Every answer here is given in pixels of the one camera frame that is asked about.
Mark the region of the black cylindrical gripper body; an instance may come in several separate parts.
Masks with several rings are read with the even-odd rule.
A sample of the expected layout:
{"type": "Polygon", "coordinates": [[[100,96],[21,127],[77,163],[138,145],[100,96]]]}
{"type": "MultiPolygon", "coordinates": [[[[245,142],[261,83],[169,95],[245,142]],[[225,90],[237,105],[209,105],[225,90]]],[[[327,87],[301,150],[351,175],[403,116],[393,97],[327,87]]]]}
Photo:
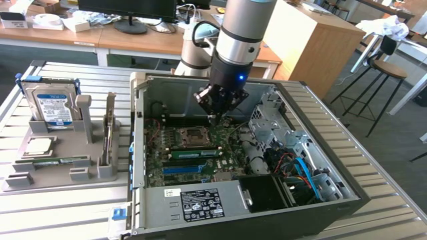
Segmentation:
{"type": "Polygon", "coordinates": [[[211,95],[220,93],[247,95],[244,85],[249,76],[253,63],[235,64],[225,61],[217,53],[212,55],[209,72],[209,90],[211,95]]]}

